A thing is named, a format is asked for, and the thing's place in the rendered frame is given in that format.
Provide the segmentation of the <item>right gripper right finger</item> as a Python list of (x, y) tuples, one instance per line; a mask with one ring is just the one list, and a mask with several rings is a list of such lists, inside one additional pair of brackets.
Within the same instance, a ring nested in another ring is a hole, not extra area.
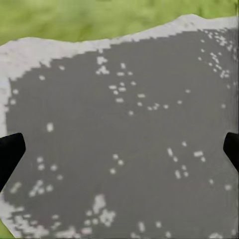
[(239, 134), (227, 132), (223, 150), (239, 172)]

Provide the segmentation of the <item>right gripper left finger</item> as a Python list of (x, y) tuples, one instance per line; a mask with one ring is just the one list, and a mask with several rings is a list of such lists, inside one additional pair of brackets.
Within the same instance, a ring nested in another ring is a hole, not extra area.
[(21, 132), (0, 138), (0, 192), (26, 151)]

